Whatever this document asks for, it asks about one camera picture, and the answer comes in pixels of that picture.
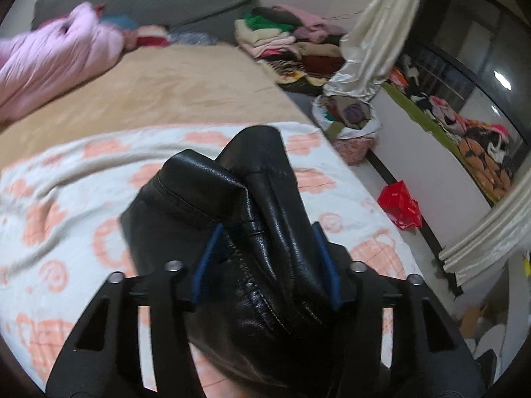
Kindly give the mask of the white pink patterned blanket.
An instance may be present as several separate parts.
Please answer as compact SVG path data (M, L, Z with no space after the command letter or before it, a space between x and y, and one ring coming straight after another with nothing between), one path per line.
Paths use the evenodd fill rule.
M411 249L323 134L280 122L311 221L380 274L417 272ZM215 157L237 125L167 125L52 147L1 172L1 335L39 387L104 279L133 275L119 216L170 156Z

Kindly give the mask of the bag of clothes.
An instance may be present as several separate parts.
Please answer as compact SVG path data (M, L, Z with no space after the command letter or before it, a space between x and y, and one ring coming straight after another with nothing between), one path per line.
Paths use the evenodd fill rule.
M349 166L364 160L382 128L370 103L342 95L317 97L312 103L311 116Z

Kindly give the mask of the green edged clothes shelf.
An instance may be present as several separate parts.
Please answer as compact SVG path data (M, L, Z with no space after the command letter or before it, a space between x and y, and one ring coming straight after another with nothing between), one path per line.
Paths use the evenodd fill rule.
M516 139L502 122L468 118L455 110L473 93L468 78L446 79L445 62L416 64L406 53L395 63L383 89L402 110L445 149L473 178L490 205L511 189Z

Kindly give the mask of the pink rolled duvet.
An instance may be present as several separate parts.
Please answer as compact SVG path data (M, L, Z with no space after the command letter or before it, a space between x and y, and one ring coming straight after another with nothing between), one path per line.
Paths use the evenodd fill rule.
M1 39L1 123L13 123L112 68L123 33L85 2L37 30Z

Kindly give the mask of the cream satin curtain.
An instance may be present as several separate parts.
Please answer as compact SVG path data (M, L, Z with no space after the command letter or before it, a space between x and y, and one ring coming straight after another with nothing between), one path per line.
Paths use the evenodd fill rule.
M326 96L372 100L409 36L420 0L372 0L342 37L345 64L323 87Z

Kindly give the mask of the grey headboard cover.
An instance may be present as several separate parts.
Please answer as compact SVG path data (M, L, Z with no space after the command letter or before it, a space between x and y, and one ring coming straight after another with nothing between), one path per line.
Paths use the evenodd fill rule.
M37 0L33 30L83 2L103 4L106 15L125 15L140 25L160 25L171 33L206 33L230 43L235 41L234 22L260 5L260 0Z

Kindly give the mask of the red plastic bag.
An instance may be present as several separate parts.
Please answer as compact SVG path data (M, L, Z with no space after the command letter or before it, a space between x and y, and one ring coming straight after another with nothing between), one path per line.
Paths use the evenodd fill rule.
M423 226L419 205L411 197L404 181L397 181L384 187L377 203L398 229L407 230Z

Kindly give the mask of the pile of folded clothes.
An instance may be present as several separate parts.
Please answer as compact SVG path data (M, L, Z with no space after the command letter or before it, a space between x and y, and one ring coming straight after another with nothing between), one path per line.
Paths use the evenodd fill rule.
M290 5L258 6L234 22L238 47L283 91L316 97L344 65L345 29Z

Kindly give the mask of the tan bed cover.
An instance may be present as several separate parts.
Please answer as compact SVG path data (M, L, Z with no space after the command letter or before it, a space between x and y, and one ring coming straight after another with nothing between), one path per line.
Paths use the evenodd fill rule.
M238 48L139 48L1 133L1 165L106 132L167 124L308 122Z

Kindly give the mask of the black leather jacket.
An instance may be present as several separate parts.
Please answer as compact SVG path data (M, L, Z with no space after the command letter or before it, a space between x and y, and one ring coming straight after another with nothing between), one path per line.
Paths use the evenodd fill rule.
M189 341L259 397L377 397L381 277L311 223L278 129L186 149L120 218L142 275L190 270Z

